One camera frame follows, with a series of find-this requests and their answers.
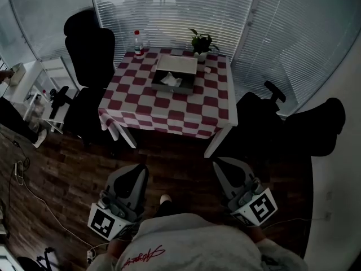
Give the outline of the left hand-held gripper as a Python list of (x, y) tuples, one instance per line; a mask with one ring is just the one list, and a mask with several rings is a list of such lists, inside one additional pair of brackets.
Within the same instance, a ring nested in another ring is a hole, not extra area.
[[(107, 241), (126, 235), (143, 216), (141, 202), (148, 176), (148, 168), (141, 164), (113, 172), (107, 181), (109, 192), (102, 190), (99, 200), (91, 205), (88, 227)], [(123, 204), (115, 196), (126, 199), (127, 203)]]

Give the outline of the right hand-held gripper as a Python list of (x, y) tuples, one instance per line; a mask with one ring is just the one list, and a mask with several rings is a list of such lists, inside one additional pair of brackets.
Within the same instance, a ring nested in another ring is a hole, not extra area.
[(228, 204), (230, 215), (244, 226), (261, 226), (278, 210), (270, 189), (254, 178), (244, 161), (217, 157), (213, 168), (226, 198), (233, 199)]

